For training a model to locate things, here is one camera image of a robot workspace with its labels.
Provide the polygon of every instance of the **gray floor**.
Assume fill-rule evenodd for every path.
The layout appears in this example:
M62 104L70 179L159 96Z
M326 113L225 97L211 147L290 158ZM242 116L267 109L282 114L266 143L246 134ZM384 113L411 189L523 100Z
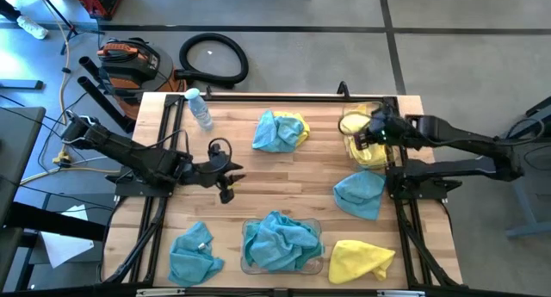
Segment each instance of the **gray floor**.
M24 14L52 23L38 0L11 0ZM53 0L73 21L95 22L76 0ZM395 27L403 28L551 28L548 0L388 0ZM123 0L110 24L214 25L214 26L347 26L382 27L379 0ZM190 32L108 32L106 37L140 36L164 48L177 59L180 45ZM396 94L384 34L328 33L226 33L245 50L251 64L249 77L236 85L239 91L332 93L345 80L353 93ZM396 35L406 92L421 95L425 113L436 114L452 125L497 135L506 131L522 113L549 96L551 38L513 35ZM75 80L86 75L77 66L83 55L92 55L97 38L82 34L71 41L73 74L65 102L82 90ZM26 105L41 105L52 117L59 115L58 89L63 40L51 31L48 40L32 40L21 30L0 30L0 78L39 78L42 91L5 91ZM237 60L223 46L201 44L190 54L199 69L232 73ZM0 104L9 103L0 99ZM93 114L109 128L118 127L91 101L84 98L75 110ZM42 145L47 130L40 133ZM35 149L26 176L40 172ZM46 161L59 151L52 139ZM85 157L97 156L84 152ZM436 150L437 160L469 158L468 154ZM90 166L116 169L110 160ZM551 295L551 235L509 240L505 229L523 223L509 183L482 177L463 178L463 187L450 194L449 210L461 273L472 288ZM94 172L65 172L32 183L36 188L71 193L109 192L113 187ZM551 220L551 199L537 189L530 199L540 220ZM21 190L18 200L40 205L41 195ZM88 269L95 279L94 266ZM71 265L37 270L37 288L80 285L71 279ZM59 284L53 284L58 278Z

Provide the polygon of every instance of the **plastic bottle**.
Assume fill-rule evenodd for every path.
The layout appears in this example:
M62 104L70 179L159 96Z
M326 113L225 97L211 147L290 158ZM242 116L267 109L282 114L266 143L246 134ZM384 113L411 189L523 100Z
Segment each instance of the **plastic bottle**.
M188 99L188 105L189 109L191 110L191 114L193 114L199 126L206 131L213 130L213 119L208 113L207 104L205 103L203 98L199 96L199 90L195 88L187 90L185 93L183 93L183 96Z

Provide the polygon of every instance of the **yellow cloth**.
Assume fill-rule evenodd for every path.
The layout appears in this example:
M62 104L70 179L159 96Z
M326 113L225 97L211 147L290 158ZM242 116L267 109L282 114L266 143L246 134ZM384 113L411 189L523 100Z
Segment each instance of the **yellow cloth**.
M360 114L369 115L367 106L362 105L352 109L349 112L358 112ZM343 118L341 121L341 128L345 128L352 133L359 131L366 125L367 117L359 114L350 114ZM350 158L354 158L357 163L366 166L383 165L387 162L387 154L385 153L384 145L372 144L368 148L359 151L354 143L354 138L350 136L344 137L344 144L346 151L349 153Z
M394 251L362 241L341 240L335 244L329 262L329 282L341 284L373 272L377 280L387 278Z
M299 146L300 144L302 144L302 142L304 142L304 140L306 140L306 138L308 138L308 135L310 135L310 126L308 126L308 124L304 121L304 119L302 118L302 115L298 114L298 113L289 113L289 112L274 112L274 117L277 117L277 116L282 116L282 117L294 117L295 119L299 120L302 125L304 126L304 130L302 131L302 133L300 133L299 135L299 140L296 142L296 146Z

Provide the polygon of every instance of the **blue towel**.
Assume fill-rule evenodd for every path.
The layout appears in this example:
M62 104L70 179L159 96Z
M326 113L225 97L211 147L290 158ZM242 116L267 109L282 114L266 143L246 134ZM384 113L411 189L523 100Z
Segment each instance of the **blue towel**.
M338 207L346 213L377 220L384 188L384 176L365 170L339 182L333 187L333 194Z
M304 125L294 117L283 117L266 111L260 117L252 148L265 152L293 152Z
M205 223L197 222L176 238L170 247L169 280L183 287L201 284L224 267L224 261L214 258L210 242L213 236Z
M260 223L245 227L245 260L268 271L301 270L323 254L317 232L307 224L272 211Z

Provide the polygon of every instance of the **wooden table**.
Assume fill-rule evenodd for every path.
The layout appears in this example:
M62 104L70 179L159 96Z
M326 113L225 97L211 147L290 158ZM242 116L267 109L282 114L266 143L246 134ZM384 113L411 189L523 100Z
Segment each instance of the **wooden table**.
M161 93L145 93L133 135L137 142L150 145L157 141L164 96ZM419 96L398 96L398 100L401 114L423 113ZM203 287L407 288L395 208L388 195L383 194L376 221L359 219L343 212L333 198L333 186L354 172L354 165L344 150L343 137L337 131L337 120L346 104L209 102L214 119L211 133L203 132L189 109L184 109L182 126L189 134L189 149L194 161L207 160L208 141L224 137L232 143L232 161L245 167L247 177L235 189L233 201L226 205L220 203L219 190L215 187L204 189L194 185L175 190L164 219L154 285L175 286L167 280L170 245L176 237L201 220L214 236L214 256L226 261L224 269L203 283ZM258 118L267 109L301 113L310 125L310 137L294 153L275 154L251 149ZM174 115L170 118L168 131L172 130ZM179 139L179 150L184 150L184 141ZM410 158L434 161L431 149L409 151L408 154ZM449 220L443 207L435 201L419 201L418 204L428 249L450 277L461 282ZM116 212L105 247L104 278L113 274L134 246L143 205L143 198L129 198ZM241 270L243 222L250 218L261 219L272 210L279 210L295 219L319 220L325 245L324 268L319 274L247 275ZM387 271L387 279L379 282L369 273L345 284L330 284L327 279L329 258L334 244L343 239L361 240L396 251ZM146 270L149 251L149 247L144 250L140 279ZM417 252L412 251L412 256L416 275L421 279Z

